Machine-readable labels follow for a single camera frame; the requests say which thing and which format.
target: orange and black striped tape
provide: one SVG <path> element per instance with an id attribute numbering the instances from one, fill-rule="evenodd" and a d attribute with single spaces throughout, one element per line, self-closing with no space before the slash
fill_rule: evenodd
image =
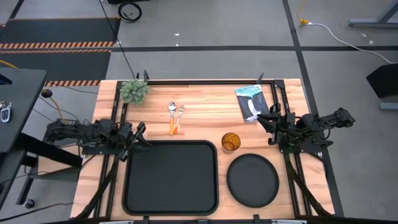
<path id="1" fill-rule="evenodd" d="M 94 53 L 94 52 L 108 52 L 112 50 L 93 49 L 93 50 L 5 50 L 0 51 L 0 54 L 59 54 L 59 53 Z"/>
<path id="2" fill-rule="evenodd" d="M 66 80 L 66 81 L 46 81 L 44 86 L 98 86 L 101 80 Z"/>
<path id="3" fill-rule="evenodd" d="M 11 43 L 0 44 L 0 49 L 49 49 L 49 48 L 73 48 L 73 47 L 112 47 L 113 41 L 89 41 L 89 42 L 59 42 L 59 43 Z"/>
<path id="4" fill-rule="evenodd" d="M 17 18 L 10 19 L 10 21 L 19 21 L 19 20 L 70 20 L 70 19 L 106 19 L 104 16 L 99 17 L 71 17 L 71 18 Z M 108 19 L 120 19 L 119 16 L 108 17 Z"/>

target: book cover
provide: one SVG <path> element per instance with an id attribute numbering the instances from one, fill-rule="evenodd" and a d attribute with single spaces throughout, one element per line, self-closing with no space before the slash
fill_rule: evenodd
<path id="1" fill-rule="evenodd" d="M 244 122 L 257 120 L 257 114 L 269 114 L 261 85 L 246 86 L 235 90 Z"/>

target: black desk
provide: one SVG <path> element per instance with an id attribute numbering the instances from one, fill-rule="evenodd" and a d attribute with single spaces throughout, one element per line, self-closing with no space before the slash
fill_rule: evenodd
<path id="1" fill-rule="evenodd" d="M 12 102 L 11 119 L 0 122 L 0 209 L 7 197 L 19 167 L 36 166 L 32 152 L 74 167 L 81 167 L 82 159 L 72 153 L 51 146 L 21 133 L 22 128 L 43 88 L 46 71 L 0 68 L 0 74 L 12 80 L 11 85 L 0 85 L 0 101 Z M 17 204 L 25 202 L 33 178 L 28 176 Z"/>

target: concrete floor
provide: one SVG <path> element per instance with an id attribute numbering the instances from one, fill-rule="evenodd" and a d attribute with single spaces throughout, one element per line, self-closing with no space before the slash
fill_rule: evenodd
<path id="1" fill-rule="evenodd" d="M 376 17 L 391 1 L 308 0 L 301 16 L 330 27 L 339 38 L 354 45 L 398 45 L 397 29 L 352 29 L 351 17 Z M 17 1 L 2 2 L 0 24 L 6 22 Z M 299 0 L 289 0 L 293 18 Z M 109 16 L 117 8 L 104 3 Z M 292 46 L 284 6 L 279 0 L 151 0 L 139 2 L 144 14 L 134 24 L 121 24 L 119 38 L 124 47 L 201 45 L 284 45 Z M 103 16 L 97 0 L 25 0 L 17 18 Z M 300 45 L 339 46 L 321 27 L 298 27 Z M 397 51 L 379 52 L 398 62 Z M 195 51 L 128 52 L 135 72 L 146 69 L 155 78 L 301 78 L 295 52 Z M 330 157 L 346 217 L 398 220 L 396 207 L 398 161 L 398 112 L 378 110 L 379 99 L 365 77 L 380 65 L 380 58 L 363 52 L 304 52 L 304 61 L 321 115 L 340 106 L 357 120 L 349 129 L 333 130 Z M 125 79 L 131 74 L 123 55 L 112 53 L 107 79 Z M 80 87 L 96 91 L 96 87 Z M 80 120 L 92 117 L 95 95 L 52 88 L 60 107 Z M 38 101 L 35 109 L 56 119 L 57 113 Z M 32 112 L 24 132 L 41 139 L 49 121 Z M 71 202 L 76 176 L 60 174 L 63 180 L 35 180 L 29 197 L 36 208 Z M 22 187 L 16 180 L 0 218 L 26 212 L 15 201 Z M 71 206 L 54 207 L 5 223 L 43 223 L 66 220 Z"/>

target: potted succulent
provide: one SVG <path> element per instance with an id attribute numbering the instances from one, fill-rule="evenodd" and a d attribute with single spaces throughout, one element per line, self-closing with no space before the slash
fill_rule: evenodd
<path id="1" fill-rule="evenodd" d="M 120 94 L 124 103 L 141 105 L 147 93 L 149 93 L 149 86 L 144 80 L 134 79 L 122 82 Z"/>

